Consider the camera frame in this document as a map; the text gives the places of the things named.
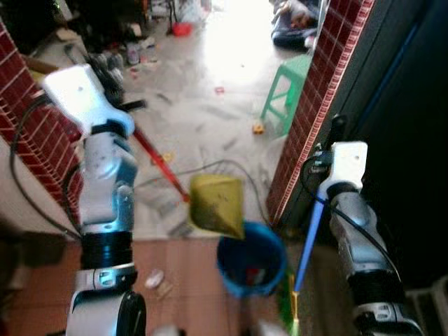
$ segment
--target green stool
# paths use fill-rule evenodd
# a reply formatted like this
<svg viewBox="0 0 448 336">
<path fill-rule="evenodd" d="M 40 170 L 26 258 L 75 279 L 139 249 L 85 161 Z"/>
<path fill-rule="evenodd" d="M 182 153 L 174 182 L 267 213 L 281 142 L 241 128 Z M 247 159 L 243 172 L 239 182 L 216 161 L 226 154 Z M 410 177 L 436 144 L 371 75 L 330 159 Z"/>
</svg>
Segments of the green stool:
<svg viewBox="0 0 448 336">
<path fill-rule="evenodd" d="M 295 110 L 299 104 L 300 94 L 302 93 L 303 84 L 307 77 L 308 69 L 311 64 L 312 57 L 309 55 L 300 55 L 284 62 L 275 75 L 271 90 L 267 96 L 265 107 L 261 113 L 261 120 L 266 118 L 266 113 L 271 111 L 276 117 L 283 122 L 283 132 L 285 135 L 289 132 L 293 123 Z M 289 90 L 282 93 L 275 93 L 280 77 L 285 76 L 291 82 Z M 276 110 L 271 103 L 279 98 L 285 97 L 286 114 Z"/>
</svg>

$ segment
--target red item in bucket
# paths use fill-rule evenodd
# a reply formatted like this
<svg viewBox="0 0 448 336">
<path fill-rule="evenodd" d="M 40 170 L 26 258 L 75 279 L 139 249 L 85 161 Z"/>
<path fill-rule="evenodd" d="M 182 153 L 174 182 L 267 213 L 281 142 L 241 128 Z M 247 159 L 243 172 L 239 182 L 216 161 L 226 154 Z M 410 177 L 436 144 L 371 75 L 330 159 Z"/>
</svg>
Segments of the red item in bucket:
<svg viewBox="0 0 448 336">
<path fill-rule="evenodd" d="M 173 34 L 175 36 L 188 36 L 191 34 L 193 26 L 188 22 L 176 22 L 173 24 Z"/>
</svg>

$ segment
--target cable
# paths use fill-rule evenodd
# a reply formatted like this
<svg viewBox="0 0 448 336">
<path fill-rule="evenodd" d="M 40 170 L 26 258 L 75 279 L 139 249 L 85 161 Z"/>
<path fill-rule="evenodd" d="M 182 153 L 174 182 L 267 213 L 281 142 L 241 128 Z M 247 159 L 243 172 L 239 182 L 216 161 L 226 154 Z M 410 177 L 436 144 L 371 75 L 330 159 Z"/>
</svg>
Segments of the cable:
<svg viewBox="0 0 448 336">
<path fill-rule="evenodd" d="M 398 269 L 395 266 L 395 264 L 393 263 L 391 257 L 389 257 L 389 254 L 387 253 L 387 251 L 383 248 L 383 246 L 381 246 L 378 241 L 372 237 L 372 235 L 367 232 L 366 230 L 364 230 L 361 226 L 359 226 L 358 224 L 356 224 L 356 222 L 351 219 L 350 217 L 348 217 L 345 213 L 343 213 L 342 211 L 340 211 L 338 208 L 331 206 L 330 203 L 328 202 L 328 200 L 325 199 L 321 199 L 319 196 L 315 195 L 307 186 L 306 182 L 305 182 L 305 178 L 304 178 L 304 174 L 302 172 L 305 171 L 305 167 L 310 163 L 315 161 L 317 157 L 316 156 L 311 156 L 308 157 L 305 162 L 303 162 L 302 168 L 300 170 L 299 173 L 299 179 L 300 179 L 300 183 L 302 184 L 302 187 L 305 189 L 305 191 L 307 193 L 309 193 L 311 195 L 311 197 L 313 197 L 316 201 L 322 203 L 325 207 L 328 207 L 329 210 L 331 210 L 332 212 L 334 212 L 335 214 L 337 214 L 338 216 L 342 217 L 348 224 L 350 224 L 354 229 L 356 229 L 359 233 L 361 233 L 364 238 L 366 238 L 386 259 L 388 265 L 393 269 L 393 271 L 397 274 L 398 280 L 401 282 L 401 278 L 400 278 L 400 274 L 398 273 Z"/>
<path fill-rule="evenodd" d="M 205 169 L 207 169 L 207 168 L 210 168 L 210 167 L 212 167 L 212 166 L 220 165 L 221 163 L 230 163 L 230 164 L 234 165 L 236 168 L 240 169 L 242 172 L 244 172 L 244 174 L 246 175 L 247 179 L 249 180 L 249 182 L 250 182 L 251 185 L 252 185 L 253 191 L 255 192 L 255 198 L 257 199 L 258 210 L 259 210 L 259 212 L 260 212 L 260 214 L 261 214 L 261 216 L 262 216 L 264 222 L 265 222 L 266 224 L 268 224 L 269 221 L 268 221 L 267 217 L 266 217 L 265 214 L 264 214 L 263 206 L 262 206 L 261 201 L 260 201 L 260 194 L 259 194 L 258 189 L 257 189 L 257 185 L 256 185 L 255 181 L 253 180 L 252 176 L 251 176 L 251 175 L 245 170 L 245 168 L 244 168 L 241 164 L 239 164 L 237 161 L 234 161 L 234 160 L 228 160 L 228 159 L 222 159 L 222 160 L 215 161 L 215 162 L 212 162 L 212 163 L 209 163 L 209 164 L 205 164 L 205 165 L 203 165 L 203 166 L 201 166 L 201 167 L 198 167 L 198 168 L 189 169 L 189 170 L 185 170 L 185 171 L 180 171 L 180 172 L 178 172 L 178 173 L 174 173 L 174 175 L 176 175 L 176 176 L 182 176 L 182 175 L 186 175 L 186 174 L 191 174 L 191 173 L 195 173 L 195 172 L 200 172 L 200 171 L 205 170 Z M 134 189 L 142 188 L 142 187 L 144 187 L 144 186 L 147 186 L 148 184 L 151 184 L 151 183 L 153 183 L 153 182 L 159 181 L 159 180 L 161 180 L 161 179 L 163 179 L 162 176 L 155 177 L 155 178 L 151 178 L 151 179 L 149 179 L 149 180 L 147 180 L 147 181 L 144 181 L 144 182 L 140 183 L 139 185 L 136 185 Z"/>
<path fill-rule="evenodd" d="M 70 202 L 69 202 L 69 185 L 71 182 L 71 179 L 73 178 L 74 174 L 79 170 L 79 164 L 74 165 L 70 170 L 67 172 L 67 174 L 64 177 L 64 180 L 62 182 L 62 203 L 64 204 L 65 212 L 67 214 L 67 217 L 69 218 L 70 223 L 73 225 L 75 230 L 80 234 L 81 233 L 81 226 L 76 222 L 75 216 L 71 212 L 70 209 Z"/>
<path fill-rule="evenodd" d="M 68 230 L 66 227 L 64 227 L 62 224 L 58 223 L 55 219 L 49 217 L 35 202 L 34 200 L 28 195 L 28 193 L 23 188 L 21 182 L 19 181 L 19 178 L 17 176 L 17 172 L 15 170 L 15 156 L 17 152 L 17 147 L 20 140 L 20 135 L 22 133 L 23 125 L 27 121 L 28 117 L 32 114 L 32 112 L 39 107 L 40 105 L 48 103 L 48 98 L 46 96 L 41 96 L 36 98 L 27 108 L 27 110 L 23 113 L 22 119 L 19 122 L 19 125 L 15 129 L 13 142 L 10 145 L 10 152 L 9 152 L 9 169 L 11 172 L 11 175 L 13 177 L 13 180 L 15 184 L 17 185 L 17 188 L 19 189 L 20 193 L 23 195 L 23 197 L 28 201 L 28 203 L 38 212 L 39 215 L 41 215 L 44 219 L 46 219 L 49 224 L 51 224 L 54 228 L 58 229 L 60 232 L 64 233 L 64 235 L 73 238 L 75 240 L 79 240 L 80 237 L 75 232 Z"/>
</svg>

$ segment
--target black cable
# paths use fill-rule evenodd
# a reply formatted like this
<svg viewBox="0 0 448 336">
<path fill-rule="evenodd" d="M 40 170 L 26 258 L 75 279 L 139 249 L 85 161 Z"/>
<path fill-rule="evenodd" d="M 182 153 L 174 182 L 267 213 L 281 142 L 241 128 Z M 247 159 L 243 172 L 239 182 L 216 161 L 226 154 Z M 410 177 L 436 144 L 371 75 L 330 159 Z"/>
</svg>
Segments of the black cable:
<svg viewBox="0 0 448 336">
<path fill-rule="evenodd" d="M 58 223 L 53 218 L 49 217 L 35 202 L 34 200 L 28 195 L 28 193 L 23 188 L 21 182 L 19 181 L 19 178 L 17 176 L 17 172 L 15 170 L 15 156 L 17 152 L 17 147 L 20 140 L 20 135 L 22 133 L 23 125 L 27 121 L 28 117 L 32 114 L 32 112 L 39 107 L 40 105 L 47 104 L 48 98 L 46 96 L 41 96 L 39 98 L 36 98 L 27 108 L 27 110 L 23 113 L 22 119 L 19 122 L 19 125 L 15 129 L 13 142 L 10 146 L 10 152 L 9 152 L 9 169 L 11 172 L 11 175 L 13 177 L 13 180 L 15 184 L 17 185 L 17 188 L 19 189 L 20 193 L 23 195 L 23 197 L 28 201 L 28 203 L 38 212 L 39 215 L 41 215 L 44 219 L 46 219 L 49 224 L 51 224 L 54 228 L 58 229 L 60 232 L 64 233 L 66 236 L 73 238 L 75 240 L 80 239 L 79 235 L 75 232 L 68 230 L 66 227 L 64 227 L 62 224 Z"/>
<path fill-rule="evenodd" d="M 209 164 L 205 164 L 205 165 L 203 165 L 201 167 L 198 167 L 198 168 L 189 169 L 189 170 L 185 170 L 185 171 L 180 171 L 180 172 L 174 173 L 174 175 L 182 176 L 182 175 L 186 175 L 186 174 L 200 172 L 200 171 L 205 170 L 207 168 L 210 168 L 212 166 L 220 165 L 221 163 L 230 163 L 230 164 L 234 165 L 236 168 L 240 169 L 242 172 L 244 172 L 244 174 L 246 175 L 247 179 L 251 183 L 253 191 L 255 193 L 255 198 L 257 199 L 258 210 L 259 210 L 263 220 L 266 222 L 266 224 L 268 224 L 269 221 L 268 221 L 267 217 L 265 216 L 265 214 L 263 212 L 263 206 L 262 206 L 261 201 L 260 201 L 260 194 L 258 193 L 257 185 L 256 185 L 255 181 L 253 180 L 252 176 L 237 161 L 228 160 L 228 159 L 222 159 L 222 160 L 215 161 L 215 162 L 212 162 L 212 163 L 209 163 Z M 140 183 L 139 185 L 136 185 L 134 189 L 147 186 L 147 185 L 149 185 L 149 184 L 151 184 L 153 182 L 159 181 L 161 179 L 163 179 L 162 176 L 151 178 L 151 179 L 149 179 L 147 181 L 144 181 L 144 182 Z"/>
<path fill-rule="evenodd" d="M 325 199 L 321 199 L 319 196 L 315 195 L 307 186 L 306 182 L 305 182 L 305 178 L 304 178 L 304 174 L 303 172 L 306 169 L 306 166 L 310 163 L 313 162 L 317 159 L 316 156 L 311 156 L 308 157 L 305 162 L 303 162 L 302 168 L 300 170 L 299 173 L 299 180 L 300 183 L 302 184 L 302 187 L 305 189 L 305 191 L 307 193 L 309 193 L 311 195 L 311 197 L 313 197 L 316 201 L 322 203 L 325 207 L 328 207 L 329 210 L 331 210 L 332 212 L 334 212 L 335 214 L 337 214 L 338 216 L 342 217 L 348 224 L 350 224 L 354 229 L 356 229 L 359 233 L 361 233 L 364 238 L 366 238 L 386 259 L 388 265 L 393 269 L 393 271 L 397 274 L 398 280 L 401 282 L 401 278 L 400 278 L 400 274 L 398 273 L 397 267 L 395 266 L 395 264 L 393 263 L 391 257 L 389 257 L 389 254 L 387 253 L 387 251 L 383 248 L 383 246 L 381 246 L 378 241 L 372 237 L 372 235 L 367 232 L 366 230 L 364 230 L 364 228 L 362 228 L 361 226 L 359 226 L 358 224 L 356 224 L 356 222 L 351 219 L 350 217 L 348 217 L 345 213 L 343 213 L 342 211 L 340 211 L 338 208 L 331 206 L 328 200 Z"/>
<path fill-rule="evenodd" d="M 70 209 L 70 202 L 69 202 L 69 185 L 71 182 L 71 179 L 73 178 L 74 174 L 79 170 L 79 164 L 74 165 L 70 170 L 67 172 L 67 174 L 64 177 L 64 180 L 62 182 L 62 203 L 64 204 L 65 212 L 67 214 L 67 217 L 69 218 L 70 223 L 73 225 L 75 230 L 80 234 L 81 233 L 81 226 L 78 224 L 78 222 L 75 219 L 75 216 L 71 212 Z"/>
</svg>

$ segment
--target blue bucket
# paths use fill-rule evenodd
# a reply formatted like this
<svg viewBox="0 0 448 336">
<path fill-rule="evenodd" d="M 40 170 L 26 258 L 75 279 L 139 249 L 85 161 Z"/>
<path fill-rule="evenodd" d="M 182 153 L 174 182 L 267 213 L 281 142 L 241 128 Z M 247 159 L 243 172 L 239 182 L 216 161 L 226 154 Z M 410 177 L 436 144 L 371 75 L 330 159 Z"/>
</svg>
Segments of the blue bucket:
<svg viewBox="0 0 448 336">
<path fill-rule="evenodd" d="M 261 223 L 245 222 L 244 231 L 244 240 L 219 241 L 218 269 L 224 286 L 237 298 L 269 295 L 286 271 L 285 246 Z"/>
</svg>

